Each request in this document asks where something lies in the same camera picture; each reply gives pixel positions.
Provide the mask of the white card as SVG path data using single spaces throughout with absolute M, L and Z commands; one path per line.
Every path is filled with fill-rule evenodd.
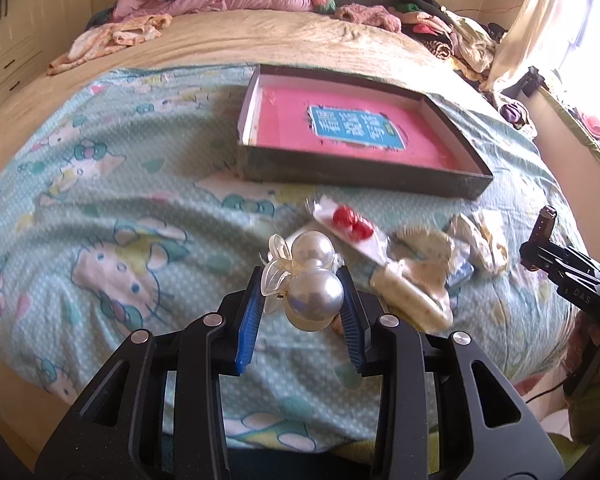
M 445 278 L 441 266 L 400 260 L 373 271 L 369 284 L 391 312 L 399 313 L 421 332 L 437 333 L 453 324 Z

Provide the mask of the pearl hair clip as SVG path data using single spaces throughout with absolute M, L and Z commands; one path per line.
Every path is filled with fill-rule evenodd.
M 322 232 L 302 232 L 291 243 L 272 235 L 260 284 L 264 313 L 283 311 L 303 332 L 323 330 L 343 305 L 341 266 L 341 255 Z

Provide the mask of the cream heart hair clip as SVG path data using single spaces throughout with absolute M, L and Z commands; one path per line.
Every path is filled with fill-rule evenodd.
M 411 260 L 418 263 L 433 263 L 441 266 L 447 275 L 447 266 L 453 253 L 453 243 L 449 235 L 424 226 L 401 226 L 397 229 L 395 237 L 413 253 L 411 257 L 401 258 L 397 261 Z

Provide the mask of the red ball earrings on card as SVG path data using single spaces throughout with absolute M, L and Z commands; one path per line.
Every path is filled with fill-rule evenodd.
M 373 221 L 353 207 L 336 202 L 326 195 L 309 198 L 305 206 L 312 218 L 355 252 L 385 266 L 389 261 L 389 237 Z

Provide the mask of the small blue plastic box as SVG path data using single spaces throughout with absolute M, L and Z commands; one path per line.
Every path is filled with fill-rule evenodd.
M 447 266 L 447 275 L 445 287 L 449 290 L 457 288 L 461 284 L 472 278 L 475 273 L 475 267 L 470 258 L 465 255 L 455 256 Z

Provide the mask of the hello kitty blanket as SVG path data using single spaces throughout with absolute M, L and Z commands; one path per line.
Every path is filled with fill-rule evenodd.
M 454 328 L 514 384 L 556 364 L 576 309 L 521 268 L 518 250 L 546 204 L 558 211 L 553 240 L 585 246 L 531 141 L 433 94 L 493 171 L 475 202 L 241 181 L 231 166 L 253 70 L 114 70 L 51 105 L 0 174 L 0 357 L 16 374 L 71 404 L 129 332 L 180 330 L 245 287 L 269 237 L 305 224 L 314 193 L 391 234 L 498 211 L 509 268 L 460 286 Z M 222 378 L 228 443 L 313 452 L 373 439 L 379 394 L 330 328 L 303 333 L 283 312 L 265 315 L 253 363 Z

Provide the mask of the shallow box with pink base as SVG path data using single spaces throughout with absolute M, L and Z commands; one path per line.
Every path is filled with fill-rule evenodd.
M 260 65 L 243 100 L 236 168 L 257 181 L 478 198 L 493 180 L 426 94 L 329 70 Z

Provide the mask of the cream curtain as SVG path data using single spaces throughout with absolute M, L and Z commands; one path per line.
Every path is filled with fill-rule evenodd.
M 586 0 L 524 0 L 512 27 L 496 48 L 483 91 L 501 91 L 529 66 L 550 67 L 566 53 L 584 24 Z

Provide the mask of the beige bed sheet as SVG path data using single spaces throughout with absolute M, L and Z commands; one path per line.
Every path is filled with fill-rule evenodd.
M 486 102 L 414 40 L 313 13 L 181 15 L 162 36 L 0 107 L 0 430 L 38 453 L 132 330 L 165 334 L 248 284 L 314 185 L 236 174 L 257 65 L 319 68 Z

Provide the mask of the pile of clothes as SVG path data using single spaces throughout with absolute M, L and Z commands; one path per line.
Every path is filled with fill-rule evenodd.
M 507 30 L 496 23 L 480 24 L 458 15 L 437 0 L 394 0 L 389 11 L 401 21 L 404 35 L 435 58 L 448 62 L 468 84 L 478 89 L 490 75 L 496 48 Z

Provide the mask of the pink fuzzy garment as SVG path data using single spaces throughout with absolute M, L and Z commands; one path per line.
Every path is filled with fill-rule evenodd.
M 349 3 L 336 8 L 333 16 L 340 21 L 377 27 L 396 34 L 402 29 L 400 18 L 390 13 L 384 6 L 363 6 L 359 3 Z

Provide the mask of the peach clothing on bed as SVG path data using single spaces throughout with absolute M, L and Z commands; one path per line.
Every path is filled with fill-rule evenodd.
M 160 38 L 162 30 L 169 27 L 172 20 L 170 14 L 145 15 L 91 28 L 78 36 L 68 51 L 48 65 L 47 75 L 59 75 L 96 58 Z

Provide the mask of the pink quilt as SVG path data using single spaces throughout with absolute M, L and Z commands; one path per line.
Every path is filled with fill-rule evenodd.
M 313 12 L 317 7 L 312 0 L 118 0 L 112 12 L 112 21 L 118 23 L 145 15 L 178 16 L 236 10 Z

